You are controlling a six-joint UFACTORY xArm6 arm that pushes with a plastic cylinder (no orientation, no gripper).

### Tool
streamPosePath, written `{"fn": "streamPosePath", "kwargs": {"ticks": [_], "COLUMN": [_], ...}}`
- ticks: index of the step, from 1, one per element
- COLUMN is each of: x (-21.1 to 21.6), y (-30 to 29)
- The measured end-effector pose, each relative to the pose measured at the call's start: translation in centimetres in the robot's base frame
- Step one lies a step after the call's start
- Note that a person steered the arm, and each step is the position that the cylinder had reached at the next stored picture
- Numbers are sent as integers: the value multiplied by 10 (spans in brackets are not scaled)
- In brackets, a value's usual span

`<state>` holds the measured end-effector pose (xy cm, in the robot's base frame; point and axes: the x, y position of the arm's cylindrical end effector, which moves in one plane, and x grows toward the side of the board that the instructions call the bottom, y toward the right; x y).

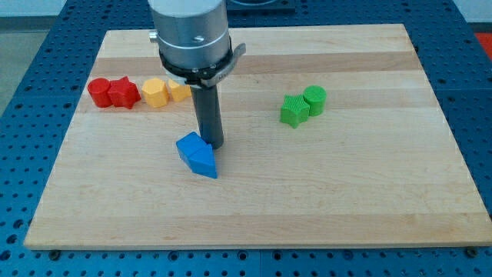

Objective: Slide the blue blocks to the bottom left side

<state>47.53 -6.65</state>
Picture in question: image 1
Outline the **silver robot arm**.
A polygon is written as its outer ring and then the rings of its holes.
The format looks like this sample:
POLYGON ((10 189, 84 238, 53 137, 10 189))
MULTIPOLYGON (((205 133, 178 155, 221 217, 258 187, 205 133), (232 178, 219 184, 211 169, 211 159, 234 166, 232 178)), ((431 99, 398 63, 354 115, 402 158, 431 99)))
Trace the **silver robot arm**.
POLYGON ((166 72, 178 83, 210 88, 225 79, 245 54, 246 45, 232 47, 224 0, 149 0, 166 72))

